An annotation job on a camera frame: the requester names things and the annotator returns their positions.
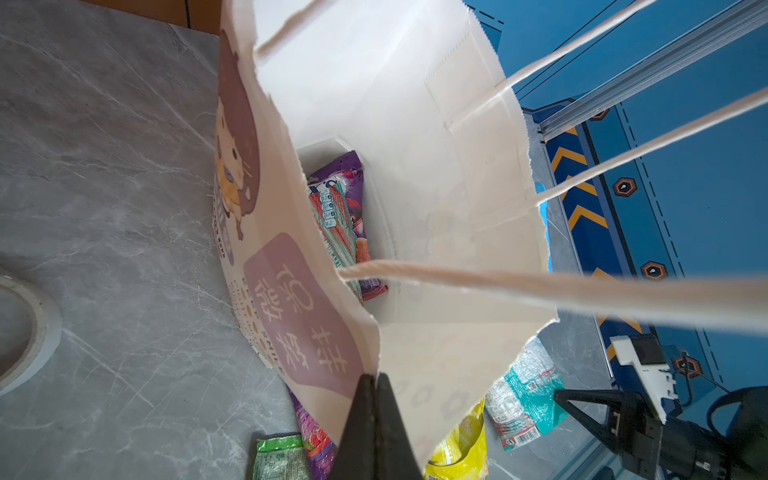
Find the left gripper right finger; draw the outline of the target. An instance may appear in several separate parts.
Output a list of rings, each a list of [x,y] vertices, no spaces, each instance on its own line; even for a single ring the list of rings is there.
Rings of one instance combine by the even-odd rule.
[[[379,374],[375,394],[375,478],[422,480],[387,374]]]

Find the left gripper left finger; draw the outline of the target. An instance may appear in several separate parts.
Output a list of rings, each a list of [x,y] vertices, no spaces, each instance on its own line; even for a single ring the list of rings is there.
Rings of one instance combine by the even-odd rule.
[[[376,478],[376,383],[360,377],[329,479]]]

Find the teal white snack packet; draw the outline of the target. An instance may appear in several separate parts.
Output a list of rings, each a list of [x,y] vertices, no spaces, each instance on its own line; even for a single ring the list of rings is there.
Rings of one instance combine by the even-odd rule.
[[[531,443],[568,417],[554,400],[554,393],[564,388],[544,345],[531,339],[485,396],[485,408],[504,450]]]

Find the teal Fox's candy bag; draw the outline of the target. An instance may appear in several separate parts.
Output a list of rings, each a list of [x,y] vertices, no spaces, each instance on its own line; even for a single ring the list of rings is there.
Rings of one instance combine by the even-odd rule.
[[[343,188],[334,182],[320,182],[310,185],[309,190],[316,223],[335,267],[354,266],[357,263],[357,237]]]

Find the white printed paper bag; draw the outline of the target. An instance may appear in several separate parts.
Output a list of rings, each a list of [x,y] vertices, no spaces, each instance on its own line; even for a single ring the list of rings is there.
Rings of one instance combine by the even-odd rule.
[[[547,269],[520,104],[460,1],[226,1],[214,230],[239,328],[335,443],[385,373],[416,462],[562,309],[763,331],[765,280]],[[308,177],[355,151],[371,260],[336,268]]]

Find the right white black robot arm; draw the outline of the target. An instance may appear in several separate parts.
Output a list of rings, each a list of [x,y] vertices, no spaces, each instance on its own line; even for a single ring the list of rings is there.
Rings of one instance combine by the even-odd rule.
[[[641,478],[659,468],[678,479],[767,477],[766,387],[722,396],[705,428],[677,417],[662,422],[636,392],[561,389],[554,401]]]

